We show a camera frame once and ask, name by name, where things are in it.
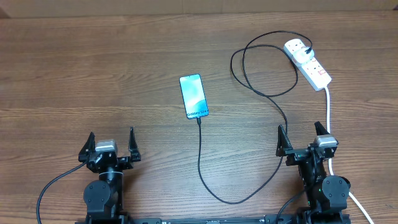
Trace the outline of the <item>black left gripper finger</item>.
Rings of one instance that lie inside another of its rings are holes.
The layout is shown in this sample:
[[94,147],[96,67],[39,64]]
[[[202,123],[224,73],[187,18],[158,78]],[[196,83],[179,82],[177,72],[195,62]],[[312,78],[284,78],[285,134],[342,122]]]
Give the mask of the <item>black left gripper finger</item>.
[[82,147],[78,154],[78,161],[85,162],[90,158],[92,152],[95,151],[95,135],[93,132],[90,133],[85,145]]
[[136,139],[134,136],[134,128],[130,127],[129,131],[129,147],[128,150],[130,152],[130,157],[132,162],[139,162],[141,161],[141,153],[139,152]]

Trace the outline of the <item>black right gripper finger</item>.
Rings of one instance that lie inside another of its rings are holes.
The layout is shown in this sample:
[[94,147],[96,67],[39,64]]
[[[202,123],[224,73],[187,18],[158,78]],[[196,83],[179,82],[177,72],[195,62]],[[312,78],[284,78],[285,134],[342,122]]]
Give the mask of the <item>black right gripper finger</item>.
[[322,136],[322,135],[328,135],[329,134],[329,132],[321,124],[321,122],[317,121],[317,122],[314,123],[314,125],[315,125],[315,130],[316,130],[317,136]]
[[278,136],[278,141],[277,141],[276,156],[282,157],[291,154],[293,151],[293,147],[290,143],[290,140],[287,137],[283,125],[278,126],[277,136]]

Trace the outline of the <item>blue Samsung Galaxy smartphone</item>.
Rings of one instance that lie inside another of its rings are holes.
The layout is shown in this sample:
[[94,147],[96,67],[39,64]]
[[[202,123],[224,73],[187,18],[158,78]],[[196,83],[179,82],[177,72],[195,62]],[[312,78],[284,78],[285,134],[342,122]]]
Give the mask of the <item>blue Samsung Galaxy smartphone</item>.
[[208,116],[209,109],[200,74],[180,77],[179,83],[187,118]]

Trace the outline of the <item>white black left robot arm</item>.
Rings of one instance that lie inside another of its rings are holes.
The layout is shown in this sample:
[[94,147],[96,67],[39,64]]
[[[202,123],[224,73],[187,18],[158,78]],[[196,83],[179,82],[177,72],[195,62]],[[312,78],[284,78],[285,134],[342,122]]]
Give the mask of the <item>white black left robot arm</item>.
[[83,192],[87,207],[85,223],[134,222],[124,210],[123,200],[123,171],[132,169],[133,163],[141,161],[134,128],[129,130],[128,151],[129,156],[119,157],[115,140],[96,142],[94,133],[90,133],[78,154],[78,160],[98,174],[98,180],[90,182]]

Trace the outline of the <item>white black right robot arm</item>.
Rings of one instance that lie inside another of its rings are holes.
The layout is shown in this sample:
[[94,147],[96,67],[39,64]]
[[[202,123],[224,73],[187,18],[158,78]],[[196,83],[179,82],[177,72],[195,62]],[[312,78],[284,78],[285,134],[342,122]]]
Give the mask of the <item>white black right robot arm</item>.
[[[297,166],[303,182],[303,190],[286,202],[276,215],[279,223],[350,223],[344,215],[351,184],[338,175],[327,175],[323,162],[334,157],[338,141],[320,122],[314,123],[317,136],[306,148],[294,149],[283,126],[278,127],[276,156],[285,157],[287,166]],[[301,195],[307,196],[307,207],[300,207],[296,214],[281,218],[284,209]]]

